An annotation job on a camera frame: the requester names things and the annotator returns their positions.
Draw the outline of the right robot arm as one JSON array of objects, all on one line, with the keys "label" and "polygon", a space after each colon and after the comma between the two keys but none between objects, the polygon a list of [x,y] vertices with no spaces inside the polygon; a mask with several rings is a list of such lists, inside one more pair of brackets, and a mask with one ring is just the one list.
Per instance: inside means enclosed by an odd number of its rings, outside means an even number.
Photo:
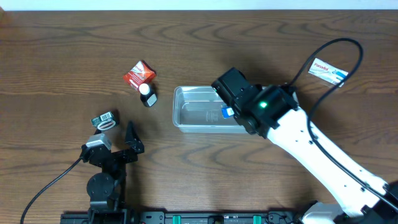
[{"label": "right robot arm", "polygon": [[397,185],[361,167],[309,123],[294,87],[254,85],[235,68],[211,86],[239,125],[287,151],[335,198],[309,206],[295,223],[397,223]]}]

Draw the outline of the small green black box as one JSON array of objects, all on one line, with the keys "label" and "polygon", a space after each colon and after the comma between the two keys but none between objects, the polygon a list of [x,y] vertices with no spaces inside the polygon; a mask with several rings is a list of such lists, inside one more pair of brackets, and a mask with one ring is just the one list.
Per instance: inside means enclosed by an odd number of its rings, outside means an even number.
[{"label": "small green black box", "polygon": [[119,121],[115,115],[109,111],[100,116],[91,119],[91,124],[100,131],[107,131],[114,128],[119,124]]}]

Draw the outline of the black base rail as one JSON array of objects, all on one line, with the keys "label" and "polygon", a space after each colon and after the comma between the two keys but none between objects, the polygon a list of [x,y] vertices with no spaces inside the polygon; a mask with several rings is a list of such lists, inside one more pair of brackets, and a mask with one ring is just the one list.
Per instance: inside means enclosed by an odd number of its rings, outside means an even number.
[{"label": "black base rail", "polygon": [[293,212],[265,213],[170,213],[142,212],[66,212],[60,224],[291,224],[299,223]]}]

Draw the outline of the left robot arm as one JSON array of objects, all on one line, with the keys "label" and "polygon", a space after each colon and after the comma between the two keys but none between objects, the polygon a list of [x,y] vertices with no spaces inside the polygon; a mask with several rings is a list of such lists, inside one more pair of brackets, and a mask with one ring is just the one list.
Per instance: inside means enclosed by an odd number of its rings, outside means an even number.
[{"label": "left robot arm", "polygon": [[134,130],[134,123],[128,122],[125,144],[127,149],[111,151],[111,141],[101,131],[90,136],[81,147],[83,162],[101,168],[87,183],[90,209],[94,212],[118,211],[125,207],[126,165],[138,160],[144,152],[144,145]]}]

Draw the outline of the blue Kool Fever box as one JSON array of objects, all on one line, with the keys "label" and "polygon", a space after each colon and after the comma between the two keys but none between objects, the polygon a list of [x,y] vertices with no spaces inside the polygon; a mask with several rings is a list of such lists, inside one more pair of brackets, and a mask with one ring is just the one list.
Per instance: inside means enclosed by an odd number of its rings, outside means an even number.
[{"label": "blue Kool Fever box", "polygon": [[221,114],[223,115],[224,119],[228,119],[234,116],[234,111],[231,107],[224,107],[221,109]]}]

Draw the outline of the dark bottle white cap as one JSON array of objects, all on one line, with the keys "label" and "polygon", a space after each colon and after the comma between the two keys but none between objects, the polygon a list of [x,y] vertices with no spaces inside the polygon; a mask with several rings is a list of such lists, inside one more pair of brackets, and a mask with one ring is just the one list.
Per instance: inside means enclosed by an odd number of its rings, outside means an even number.
[{"label": "dark bottle white cap", "polygon": [[143,83],[139,86],[140,100],[146,107],[153,106],[157,101],[157,95],[149,84]]}]

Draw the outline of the clear plastic container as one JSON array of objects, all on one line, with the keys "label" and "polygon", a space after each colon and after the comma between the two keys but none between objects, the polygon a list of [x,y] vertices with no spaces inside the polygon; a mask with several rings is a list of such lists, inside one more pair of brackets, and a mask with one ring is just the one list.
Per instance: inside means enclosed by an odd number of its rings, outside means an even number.
[{"label": "clear plastic container", "polygon": [[225,106],[211,86],[178,86],[172,121],[183,133],[245,134],[233,118],[223,117]]}]

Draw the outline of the white Panadol box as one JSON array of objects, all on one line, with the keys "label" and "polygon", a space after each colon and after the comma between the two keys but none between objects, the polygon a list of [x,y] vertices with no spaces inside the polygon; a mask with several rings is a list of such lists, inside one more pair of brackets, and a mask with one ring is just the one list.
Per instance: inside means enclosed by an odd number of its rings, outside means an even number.
[{"label": "white Panadol box", "polygon": [[314,59],[308,69],[308,73],[323,80],[323,84],[330,88],[339,84],[348,75],[348,72],[340,68],[336,68],[319,58]]}]

